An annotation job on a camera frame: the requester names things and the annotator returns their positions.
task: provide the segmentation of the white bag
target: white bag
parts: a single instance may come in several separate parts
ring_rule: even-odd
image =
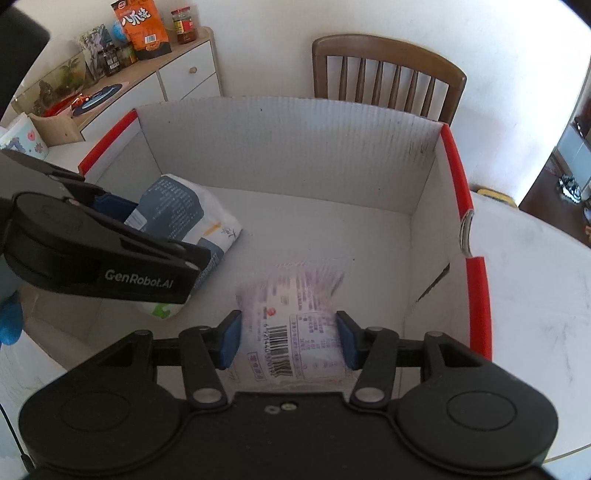
[[[282,268],[238,293],[240,348],[229,390],[341,390],[356,377],[343,358],[331,297],[343,280],[332,267]]]
[[[242,226],[201,185],[163,175],[142,195],[125,224],[160,238],[181,240],[209,249],[212,259],[198,276],[194,293],[240,235]],[[142,312],[166,319],[183,305],[138,302]]]

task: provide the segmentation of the plastic bag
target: plastic bag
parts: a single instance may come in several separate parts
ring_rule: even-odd
[[[134,45],[138,60],[172,52],[168,34],[154,0],[121,0],[111,4],[125,35]]]
[[[193,294],[221,262],[240,235],[242,225],[201,185],[174,175],[163,175],[142,195],[125,224],[160,238],[181,240],[205,247],[212,253],[207,268],[198,276]],[[183,305],[137,303],[139,309],[166,319]]]
[[[343,277],[333,267],[304,265],[240,288],[242,337],[226,388],[350,391],[355,377],[331,303]]]

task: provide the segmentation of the sauce jar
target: sauce jar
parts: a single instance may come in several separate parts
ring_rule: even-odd
[[[103,59],[105,61],[105,74],[107,77],[121,71],[121,65],[119,64],[117,52],[113,44],[108,45],[106,50],[103,50]]]
[[[121,68],[124,69],[138,61],[138,59],[135,57],[135,50],[133,44],[129,42],[127,45],[117,47],[117,58],[119,59]]]
[[[177,42],[182,45],[197,40],[197,32],[191,18],[191,7],[179,8],[170,13],[173,15],[174,29],[177,31]]]

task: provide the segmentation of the cabinet door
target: cabinet door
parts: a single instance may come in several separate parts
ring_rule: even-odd
[[[86,141],[100,140],[127,112],[137,106],[157,102],[164,102],[164,95],[158,76],[153,73],[114,101],[104,112],[84,127],[82,136]]]
[[[214,73],[210,76],[205,82],[195,88],[192,92],[185,98],[207,98],[207,97],[219,97],[220,96],[220,87],[217,83],[217,75]]]

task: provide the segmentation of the chair backrest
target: chair backrest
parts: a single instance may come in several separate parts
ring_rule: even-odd
[[[421,116],[428,116],[433,100],[435,80],[447,83],[447,94],[441,107],[439,121],[451,124],[456,114],[460,97],[466,86],[466,75],[457,66],[442,56],[417,47],[411,43],[391,38],[375,37],[373,35],[342,34],[330,35],[318,38],[312,44],[312,64],[314,69],[314,95],[316,98],[328,98],[328,57],[343,57],[340,70],[339,100],[346,100],[348,57],[359,58],[359,71],[355,89],[355,102],[363,100],[363,87],[365,84],[366,60],[376,60],[378,69],[375,75],[374,89],[372,93],[372,105],[379,103],[382,90],[382,77],[384,63],[395,65],[394,78],[390,88],[388,107],[395,108],[400,87],[401,68],[406,67],[413,71],[404,111],[410,112],[413,108],[414,97],[417,90],[418,74],[424,73],[430,76],[427,93],[421,108]]]

